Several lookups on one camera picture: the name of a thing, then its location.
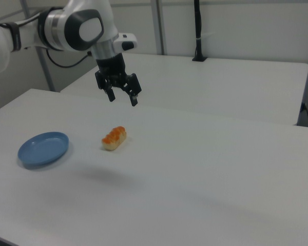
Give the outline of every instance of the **blue plate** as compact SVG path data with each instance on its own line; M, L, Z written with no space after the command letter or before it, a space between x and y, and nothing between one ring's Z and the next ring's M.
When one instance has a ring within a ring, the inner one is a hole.
M19 149L19 159L27 165L44 165L60 158L68 149L68 137L47 132L27 140Z

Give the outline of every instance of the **food item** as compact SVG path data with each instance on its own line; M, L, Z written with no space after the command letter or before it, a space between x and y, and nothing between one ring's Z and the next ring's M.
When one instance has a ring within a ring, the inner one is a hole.
M115 127L102 139L102 144L106 150L115 150L126 138L124 127Z

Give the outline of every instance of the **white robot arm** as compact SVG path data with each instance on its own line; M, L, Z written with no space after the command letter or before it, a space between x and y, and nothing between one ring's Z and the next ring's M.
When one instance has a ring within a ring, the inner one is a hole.
M121 54L135 48L137 39L130 33L118 33L108 0L70 0L65 8L52 7L21 22L0 24L0 72L6 69L10 52L34 46L90 50L99 66L95 74L99 89L113 101L112 87L119 87L133 106L137 104L141 87L135 74L125 73Z

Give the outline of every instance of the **white table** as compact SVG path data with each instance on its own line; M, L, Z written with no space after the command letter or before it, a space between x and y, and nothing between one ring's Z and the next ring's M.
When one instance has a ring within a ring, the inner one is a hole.
M101 149L112 127L128 138ZM70 139L28 170L22 143ZM308 128L30 90L0 109L0 238L42 245L308 245Z
M145 106L178 109L295 125L306 84L308 65L272 61L207 59L124 54L126 71L135 73ZM107 100L98 89L94 68L62 93ZM114 89L116 101L128 95Z

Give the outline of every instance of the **white tabletop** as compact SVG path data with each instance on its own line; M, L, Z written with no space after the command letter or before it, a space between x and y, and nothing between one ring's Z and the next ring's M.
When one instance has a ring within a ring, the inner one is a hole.
M135 73L145 106L186 110L240 119L295 125L306 84L308 65L272 61L207 59L124 54L126 72ZM62 93L107 99L94 73L76 80ZM114 89L116 101L128 95Z
M101 138L123 125L115 151ZM19 147L70 147L28 170ZM308 245L308 128L30 90L0 109L0 237L33 245Z

